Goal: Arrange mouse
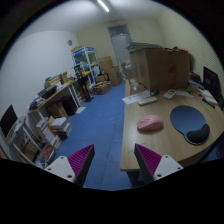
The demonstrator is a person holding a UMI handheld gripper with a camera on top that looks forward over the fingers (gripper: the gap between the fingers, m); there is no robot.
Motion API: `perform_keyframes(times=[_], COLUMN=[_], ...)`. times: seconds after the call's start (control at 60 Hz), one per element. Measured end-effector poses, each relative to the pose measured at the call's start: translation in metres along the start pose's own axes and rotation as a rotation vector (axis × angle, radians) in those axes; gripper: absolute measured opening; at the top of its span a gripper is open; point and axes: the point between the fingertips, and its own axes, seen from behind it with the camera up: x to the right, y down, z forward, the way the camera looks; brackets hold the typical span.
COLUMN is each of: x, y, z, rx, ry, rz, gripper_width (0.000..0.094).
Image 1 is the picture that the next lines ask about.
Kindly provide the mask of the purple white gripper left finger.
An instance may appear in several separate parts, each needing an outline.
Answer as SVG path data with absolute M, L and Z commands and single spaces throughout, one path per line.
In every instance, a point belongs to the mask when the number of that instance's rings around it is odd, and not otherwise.
M 83 187 L 94 155 L 94 145 L 91 144 L 68 157 L 58 157 L 46 171 Z

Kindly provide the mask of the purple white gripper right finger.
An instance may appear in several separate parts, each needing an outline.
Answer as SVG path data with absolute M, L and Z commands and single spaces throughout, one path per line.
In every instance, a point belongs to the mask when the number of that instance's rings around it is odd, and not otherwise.
M 134 154 L 146 184 L 182 169 L 182 166 L 171 156 L 161 156 L 139 144 L 135 145 Z

